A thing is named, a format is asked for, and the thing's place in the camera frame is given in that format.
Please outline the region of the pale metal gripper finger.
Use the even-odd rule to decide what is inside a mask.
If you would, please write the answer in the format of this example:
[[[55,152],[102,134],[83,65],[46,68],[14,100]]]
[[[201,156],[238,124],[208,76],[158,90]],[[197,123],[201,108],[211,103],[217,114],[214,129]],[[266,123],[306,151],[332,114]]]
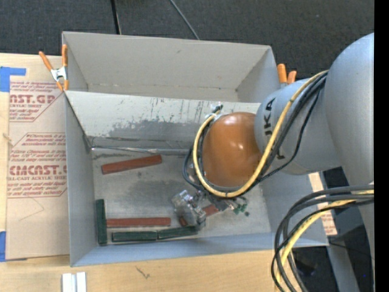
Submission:
[[[193,212],[194,199],[187,190],[175,194],[171,198],[174,206],[174,212],[177,215],[190,215]]]
[[[184,208],[184,220],[189,226],[195,227],[198,231],[205,227],[206,218],[205,211],[199,206],[186,206]]]

